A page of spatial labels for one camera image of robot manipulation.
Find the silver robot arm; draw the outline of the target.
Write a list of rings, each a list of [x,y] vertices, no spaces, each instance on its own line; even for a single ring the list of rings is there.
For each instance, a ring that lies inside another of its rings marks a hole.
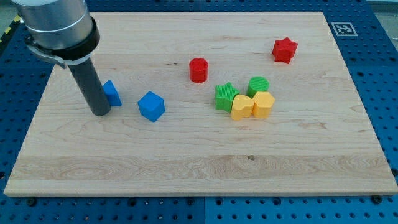
[[[28,49],[62,68],[86,62],[100,33],[85,0],[12,0],[29,35]]]

